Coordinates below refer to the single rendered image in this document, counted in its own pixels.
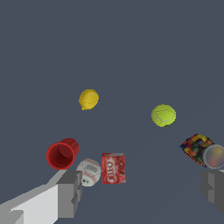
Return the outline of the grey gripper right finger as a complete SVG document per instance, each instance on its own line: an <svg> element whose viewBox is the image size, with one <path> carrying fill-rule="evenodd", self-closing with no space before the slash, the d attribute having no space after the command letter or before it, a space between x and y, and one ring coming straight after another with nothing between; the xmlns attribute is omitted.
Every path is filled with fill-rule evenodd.
<svg viewBox="0 0 224 224"><path fill-rule="evenodd" d="M224 170L202 171L200 178L203 196L224 214Z"/></svg>

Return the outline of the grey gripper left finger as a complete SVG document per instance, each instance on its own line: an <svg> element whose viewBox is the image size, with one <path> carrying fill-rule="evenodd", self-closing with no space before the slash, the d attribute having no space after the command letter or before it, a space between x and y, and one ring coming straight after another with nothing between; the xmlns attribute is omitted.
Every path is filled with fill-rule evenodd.
<svg viewBox="0 0 224 224"><path fill-rule="evenodd" d="M58 171L45 185L0 205L0 224L54 224L73 218L82 194L80 171Z"/></svg>

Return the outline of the white baseball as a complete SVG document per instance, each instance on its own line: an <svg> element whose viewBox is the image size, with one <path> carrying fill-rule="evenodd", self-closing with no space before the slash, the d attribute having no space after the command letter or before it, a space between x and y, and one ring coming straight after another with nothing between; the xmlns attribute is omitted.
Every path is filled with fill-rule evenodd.
<svg viewBox="0 0 224 224"><path fill-rule="evenodd" d="M102 174L100 164L92 158L82 160L77 166L77 171L82 172L81 183L83 186L93 186Z"/></svg>

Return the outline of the multicoloured toy block jar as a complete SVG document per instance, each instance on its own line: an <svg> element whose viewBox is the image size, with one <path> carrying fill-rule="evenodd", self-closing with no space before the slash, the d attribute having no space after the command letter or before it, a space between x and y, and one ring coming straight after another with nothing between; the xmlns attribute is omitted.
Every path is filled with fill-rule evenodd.
<svg viewBox="0 0 224 224"><path fill-rule="evenodd" d="M207 136L195 134L187 138L180 148L194 162L205 168L220 169L224 166L224 147Z"/></svg>

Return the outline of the red plastic cup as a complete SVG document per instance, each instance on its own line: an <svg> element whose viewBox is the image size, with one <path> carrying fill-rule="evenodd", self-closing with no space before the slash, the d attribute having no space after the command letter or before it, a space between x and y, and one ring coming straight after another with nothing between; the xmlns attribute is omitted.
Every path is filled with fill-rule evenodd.
<svg viewBox="0 0 224 224"><path fill-rule="evenodd" d="M72 138L65 138L48 148L46 161L55 170L66 170L74 163L78 152L78 143Z"/></svg>

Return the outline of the red gelatin box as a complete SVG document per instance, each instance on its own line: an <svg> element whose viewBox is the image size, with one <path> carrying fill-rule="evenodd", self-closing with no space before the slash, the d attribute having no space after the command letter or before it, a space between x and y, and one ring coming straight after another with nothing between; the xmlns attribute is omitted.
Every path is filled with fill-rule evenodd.
<svg viewBox="0 0 224 224"><path fill-rule="evenodd" d="M125 183L125 156L123 153L102 153L101 170L103 184Z"/></svg>

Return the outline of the yellow-green tennis ball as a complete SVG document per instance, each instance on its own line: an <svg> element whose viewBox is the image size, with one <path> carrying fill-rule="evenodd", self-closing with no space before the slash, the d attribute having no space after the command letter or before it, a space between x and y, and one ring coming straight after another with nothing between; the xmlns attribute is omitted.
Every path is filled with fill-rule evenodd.
<svg viewBox="0 0 224 224"><path fill-rule="evenodd" d="M166 127L176 120L176 111L170 105L157 105L151 112L151 119L158 127Z"/></svg>

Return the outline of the yellow lemon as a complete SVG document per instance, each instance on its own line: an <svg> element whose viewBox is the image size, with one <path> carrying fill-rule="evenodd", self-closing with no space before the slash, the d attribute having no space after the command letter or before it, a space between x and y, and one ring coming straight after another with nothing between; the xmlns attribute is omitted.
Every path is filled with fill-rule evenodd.
<svg viewBox="0 0 224 224"><path fill-rule="evenodd" d="M84 90L79 98L82 110L92 109L99 101L99 95L93 89Z"/></svg>

